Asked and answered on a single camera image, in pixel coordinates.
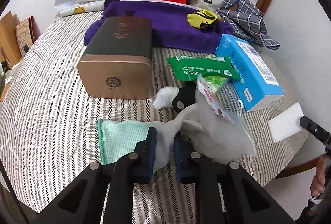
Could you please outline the right hand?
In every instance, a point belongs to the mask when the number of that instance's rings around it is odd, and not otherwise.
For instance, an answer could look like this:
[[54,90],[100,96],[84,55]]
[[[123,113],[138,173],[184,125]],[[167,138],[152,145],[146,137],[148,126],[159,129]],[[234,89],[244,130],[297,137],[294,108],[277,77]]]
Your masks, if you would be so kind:
[[319,158],[318,164],[316,166],[316,174],[313,177],[310,191],[312,196],[319,196],[322,194],[325,190],[324,184],[325,184],[325,158],[324,156],[321,156]]

